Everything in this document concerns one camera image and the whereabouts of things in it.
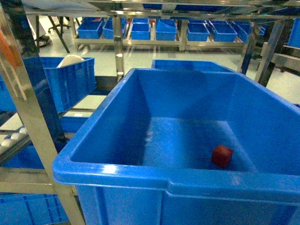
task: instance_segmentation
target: shelving unit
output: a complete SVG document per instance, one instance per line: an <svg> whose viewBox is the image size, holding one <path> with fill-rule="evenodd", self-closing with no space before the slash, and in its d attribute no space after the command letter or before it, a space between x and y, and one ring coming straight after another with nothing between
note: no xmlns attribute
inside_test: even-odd
<svg viewBox="0 0 300 225"><path fill-rule="evenodd" d="M300 1L217 0L212 3L211 0L179 0L174 4L172 0L161 0L158 2L155 0L123 0L119 2L114 0L27 0L24 3L26 3L28 14L60 15L72 18L80 16L113 17L114 40L75 38L75 44L77 45L113 44L115 47L116 76L97 77L97 88L94 94L109 92L115 86L117 80L124 76L123 45L176 46L181 51L186 46L243 47L238 71L246 74L255 47L256 37L259 33L258 26L253 24L252 29L254 32L248 36L248 44L241 42L226 43L226 45L218 42L188 42L186 36L187 19L238 20L250 21L255 24L275 22L269 43L266 46L266 53L262 58L255 80L266 86L275 64L279 62L282 66L292 67L291 69L300 71L298 66L299 59L295 57L300 56L297 55L297 52L286 50L284 54L281 54L284 37L287 35L287 27L291 26L292 19L300 14L291 14L286 11L278 13L281 9L300 9ZM141 3L162 4L162 9L144 9ZM216 12L200 13L175 10L176 5L222 6L223 8ZM70 223L72 225L83 225L85 224L84 218L75 198L76 189L72 186L60 185L52 177L52 161L61 147L66 144L66 138L62 131L59 115L56 112L41 63L35 65L39 70L35 70L34 73L23 63L24 59L39 58L38 49L35 47L23 4L21 0L16 0L13 3L0 0L0 6L0 41L2 46L0 48L0 73L29 134L13 148L1 154L0 163L9 160L31 140L45 167L44 170L0 167L0 191L57 194ZM177 34L178 41L156 41L154 39L155 33L152 32L151 40L145 42L130 39L131 26L128 27L127 37L123 40L121 35L121 17L172 17L183 20L180 22L179 33ZM73 29L75 28L74 20L72 19L71 26ZM74 37L77 36L75 29L73 34ZM282 58L289 58L290 63L287 65Z"/></svg>

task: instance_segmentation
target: white floor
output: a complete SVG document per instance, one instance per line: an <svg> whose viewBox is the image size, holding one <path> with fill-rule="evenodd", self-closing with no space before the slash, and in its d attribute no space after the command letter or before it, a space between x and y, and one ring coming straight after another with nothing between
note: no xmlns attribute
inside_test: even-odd
<svg viewBox="0 0 300 225"><path fill-rule="evenodd" d="M47 31L51 24L47 17L42 16L40 21ZM49 34L52 43L41 48L41 56L67 56L62 43L54 31ZM115 76L115 60L112 46L96 46L91 45L90 50L87 47L77 51L75 48L71 29L64 28L63 34L71 54L77 54L82 57L95 58L96 75ZM236 70L240 60L240 50L228 49L194 49L185 52L178 52L176 48L170 47L128 47L124 54L125 71L128 72L132 68L150 68L154 59L172 59L172 60L210 60L221 65ZM249 66L247 76L254 79L256 68L259 60L252 60ZM281 73L279 69L275 69L268 89L282 96L292 103L300 103L300 77L288 72ZM97 108L105 96L87 96L80 102L77 108ZM69 112L67 115L75 115L78 112ZM82 113L83 116L89 116L90 113ZM13 129L20 125L20 121L15 117L9 125L4 125L2 129Z"/></svg>

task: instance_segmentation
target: bin floor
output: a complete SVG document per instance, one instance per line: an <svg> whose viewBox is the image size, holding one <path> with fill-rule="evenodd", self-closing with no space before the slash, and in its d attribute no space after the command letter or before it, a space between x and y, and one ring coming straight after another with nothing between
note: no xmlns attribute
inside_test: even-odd
<svg viewBox="0 0 300 225"><path fill-rule="evenodd" d="M210 162L220 144L233 149L230 171L256 171L227 121L151 117L131 123L116 164L222 170Z"/></svg>

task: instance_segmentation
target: plastic crate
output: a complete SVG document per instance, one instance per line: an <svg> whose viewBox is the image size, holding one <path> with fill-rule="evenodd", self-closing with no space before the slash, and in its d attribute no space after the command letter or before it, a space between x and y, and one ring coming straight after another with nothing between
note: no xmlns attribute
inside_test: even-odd
<svg viewBox="0 0 300 225"><path fill-rule="evenodd" d="M207 24L206 20L188 20L189 23L204 23Z"/></svg>
<svg viewBox="0 0 300 225"><path fill-rule="evenodd" d="M238 35L229 24L214 24L210 27L210 32L215 41L234 42Z"/></svg>
<svg viewBox="0 0 300 225"><path fill-rule="evenodd" d="M234 25L233 28L238 33L238 37L243 42L247 42L248 34L251 32L250 25L248 24Z"/></svg>
<svg viewBox="0 0 300 225"><path fill-rule="evenodd" d="M49 225L68 221L56 195L0 194L0 225Z"/></svg>
<svg viewBox="0 0 300 225"><path fill-rule="evenodd" d="M77 132L86 117L62 117L64 132ZM43 169L37 151L30 144L8 163L8 168ZM49 225L64 223L68 217L56 195L0 194L0 225Z"/></svg>
<svg viewBox="0 0 300 225"><path fill-rule="evenodd" d="M99 39L102 34L103 21L84 21L78 28L79 38Z"/></svg>
<svg viewBox="0 0 300 225"><path fill-rule="evenodd" d="M131 30L133 40L150 40L150 24L134 23Z"/></svg>
<svg viewBox="0 0 300 225"><path fill-rule="evenodd" d="M76 185L87 225L298 224L299 130L296 106L242 74L133 69L53 175ZM225 169L210 162L220 144Z"/></svg>
<svg viewBox="0 0 300 225"><path fill-rule="evenodd" d="M133 18L132 23L149 23L148 18Z"/></svg>
<svg viewBox="0 0 300 225"><path fill-rule="evenodd" d="M176 39L176 24L173 20L157 20L156 40L174 41Z"/></svg>
<svg viewBox="0 0 300 225"><path fill-rule="evenodd" d="M187 39L189 41L207 41L209 35L209 31L203 23L189 23L187 25Z"/></svg>
<svg viewBox="0 0 300 225"><path fill-rule="evenodd" d="M57 68L63 59L63 57L40 57L56 110L59 113L68 111L96 87L93 58L84 58L83 62ZM31 60L24 60L24 63L32 64ZM0 110L16 111L15 104L1 76L0 94L2 96Z"/></svg>
<svg viewBox="0 0 300 225"><path fill-rule="evenodd" d="M122 35L124 37L127 23L121 24ZM113 39L113 23L108 20L103 27L103 37L106 39Z"/></svg>
<svg viewBox="0 0 300 225"><path fill-rule="evenodd" d="M211 61L190 61L190 60L153 60L152 68L156 69L184 69L201 72L227 72L235 73L235 71L223 67Z"/></svg>
<svg viewBox="0 0 300 225"><path fill-rule="evenodd" d="M300 19L295 19L288 46L300 48Z"/></svg>

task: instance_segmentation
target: red block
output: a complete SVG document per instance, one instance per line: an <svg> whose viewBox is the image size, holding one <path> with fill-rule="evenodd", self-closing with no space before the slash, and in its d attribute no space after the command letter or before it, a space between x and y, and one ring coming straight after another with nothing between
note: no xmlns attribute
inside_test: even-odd
<svg viewBox="0 0 300 225"><path fill-rule="evenodd" d="M212 152L211 162L220 166L221 168L226 168L230 164L232 156L232 149L223 145L219 145Z"/></svg>

